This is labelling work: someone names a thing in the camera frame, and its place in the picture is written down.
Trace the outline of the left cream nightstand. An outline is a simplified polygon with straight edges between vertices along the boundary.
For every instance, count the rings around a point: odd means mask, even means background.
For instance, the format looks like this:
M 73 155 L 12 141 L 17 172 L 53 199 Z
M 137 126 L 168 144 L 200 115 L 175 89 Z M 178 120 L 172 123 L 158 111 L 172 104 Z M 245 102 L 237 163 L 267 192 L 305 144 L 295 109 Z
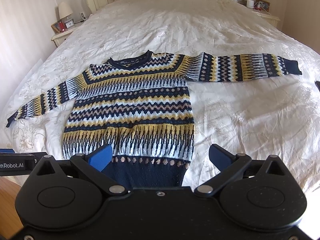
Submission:
M 54 42 L 56 47 L 59 47 L 83 23 L 84 22 L 76 23 L 74 26 L 70 27 L 66 31 L 53 35 L 51 41 Z

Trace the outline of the cream floral bedspread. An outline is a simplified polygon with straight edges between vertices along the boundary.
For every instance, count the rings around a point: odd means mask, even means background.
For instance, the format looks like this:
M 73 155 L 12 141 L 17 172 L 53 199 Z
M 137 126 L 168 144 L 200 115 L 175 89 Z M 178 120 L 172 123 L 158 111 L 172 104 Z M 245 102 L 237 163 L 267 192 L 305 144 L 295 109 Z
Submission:
M 1 146 L 56 159 L 109 144 L 126 187 L 197 187 L 208 148 L 279 156 L 319 187 L 319 55 L 230 0 L 120 0 L 13 94 Z

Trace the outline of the small white alarm clock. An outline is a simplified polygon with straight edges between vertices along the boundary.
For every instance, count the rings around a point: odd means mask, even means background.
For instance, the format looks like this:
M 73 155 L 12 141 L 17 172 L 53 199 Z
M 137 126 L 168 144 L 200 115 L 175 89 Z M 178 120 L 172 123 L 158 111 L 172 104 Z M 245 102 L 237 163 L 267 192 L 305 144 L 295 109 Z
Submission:
M 73 21 L 73 19 L 67 20 L 67 21 L 65 22 L 65 26 L 66 26 L 67 29 L 73 27 L 73 26 L 74 26 L 74 21 Z

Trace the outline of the white wall socket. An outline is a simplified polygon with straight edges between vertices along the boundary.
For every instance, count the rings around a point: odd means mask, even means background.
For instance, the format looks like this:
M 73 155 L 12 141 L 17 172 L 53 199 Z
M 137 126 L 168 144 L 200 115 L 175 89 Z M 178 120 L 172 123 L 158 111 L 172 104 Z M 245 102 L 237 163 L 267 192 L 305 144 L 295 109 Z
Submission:
M 81 19 L 82 19 L 83 21 L 87 20 L 84 12 L 81 12 L 81 13 L 80 13 L 80 17 L 81 17 Z

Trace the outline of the right framed photo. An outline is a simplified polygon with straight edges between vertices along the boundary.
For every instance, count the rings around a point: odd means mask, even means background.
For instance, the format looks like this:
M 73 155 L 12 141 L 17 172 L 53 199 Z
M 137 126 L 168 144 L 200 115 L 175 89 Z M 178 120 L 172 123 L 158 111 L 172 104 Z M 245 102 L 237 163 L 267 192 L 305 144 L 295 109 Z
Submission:
M 267 2 L 265 0 L 256 0 L 254 4 L 254 9 L 269 12 L 270 2 Z

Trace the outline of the left cream table lamp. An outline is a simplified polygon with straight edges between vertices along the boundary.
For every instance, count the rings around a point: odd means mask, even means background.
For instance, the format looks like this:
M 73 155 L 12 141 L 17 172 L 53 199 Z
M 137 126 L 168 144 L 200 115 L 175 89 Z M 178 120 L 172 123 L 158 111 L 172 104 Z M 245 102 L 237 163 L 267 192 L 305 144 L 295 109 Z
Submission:
M 73 11 L 67 2 L 61 2 L 58 5 L 58 11 L 59 11 L 59 18 L 63 23 L 72 19 Z

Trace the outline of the navy yellow patterned knit sweater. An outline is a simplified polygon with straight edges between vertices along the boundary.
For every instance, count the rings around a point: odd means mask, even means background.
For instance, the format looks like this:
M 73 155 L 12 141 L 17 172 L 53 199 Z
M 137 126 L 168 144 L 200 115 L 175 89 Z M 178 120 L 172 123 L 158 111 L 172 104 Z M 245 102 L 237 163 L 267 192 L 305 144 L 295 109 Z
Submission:
M 21 106 L 8 123 L 44 115 L 73 100 L 62 134 L 65 159 L 111 145 L 103 173 L 127 187 L 181 186 L 194 151 L 187 82 L 243 82 L 300 74 L 273 54 L 188 56 L 147 51 L 92 64 Z

